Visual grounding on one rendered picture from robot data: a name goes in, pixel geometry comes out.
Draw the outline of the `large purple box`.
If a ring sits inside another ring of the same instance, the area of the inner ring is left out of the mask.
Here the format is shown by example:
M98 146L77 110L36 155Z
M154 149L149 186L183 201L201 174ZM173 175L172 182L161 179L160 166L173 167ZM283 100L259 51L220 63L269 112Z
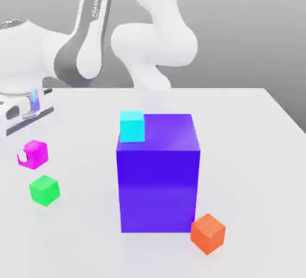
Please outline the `large purple box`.
M189 114L146 114L145 141L117 143L121 231L188 233L200 146Z

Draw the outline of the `small magenta cube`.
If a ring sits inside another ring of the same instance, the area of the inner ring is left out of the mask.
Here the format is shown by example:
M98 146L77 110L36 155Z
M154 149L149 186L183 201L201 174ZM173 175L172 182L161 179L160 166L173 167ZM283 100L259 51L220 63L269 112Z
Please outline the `small magenta cube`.
M24 146L23 151L26 154L26 161L21 161L17 156L20 166L35 170L48 161L48 148L45 142L32 140Z

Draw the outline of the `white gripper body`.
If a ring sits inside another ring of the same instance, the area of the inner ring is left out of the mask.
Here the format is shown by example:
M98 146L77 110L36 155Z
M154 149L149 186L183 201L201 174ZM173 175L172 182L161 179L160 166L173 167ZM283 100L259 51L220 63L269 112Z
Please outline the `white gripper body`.
M20 114L13 114L13 116L7 118L6 107L0 106L0 140L38 121L52 112L54 112L53 106L38 112L34 116L23 118Z

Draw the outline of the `small orange cube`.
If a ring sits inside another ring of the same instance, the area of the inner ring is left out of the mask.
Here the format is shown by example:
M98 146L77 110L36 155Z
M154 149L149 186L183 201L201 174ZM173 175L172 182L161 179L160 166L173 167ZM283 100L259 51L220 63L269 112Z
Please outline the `small orange cube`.
M211 214L205 214L191 224L191 241L206 255L222 246L226 227Z

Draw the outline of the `small green cube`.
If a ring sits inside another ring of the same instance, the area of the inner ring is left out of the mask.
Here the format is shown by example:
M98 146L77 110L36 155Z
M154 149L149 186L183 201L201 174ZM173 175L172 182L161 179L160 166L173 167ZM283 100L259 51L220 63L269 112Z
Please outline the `small green cube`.
M60 188L57 180L43 175L29 184L30 196L35 203L49 206L60 197Z

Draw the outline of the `small cyan cube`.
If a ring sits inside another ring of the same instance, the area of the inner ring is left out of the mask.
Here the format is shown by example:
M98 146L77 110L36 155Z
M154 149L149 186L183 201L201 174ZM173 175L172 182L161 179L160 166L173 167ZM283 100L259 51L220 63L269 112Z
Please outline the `small cyan cube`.
M120 141L145 141L145 119L142 111L120 112Z

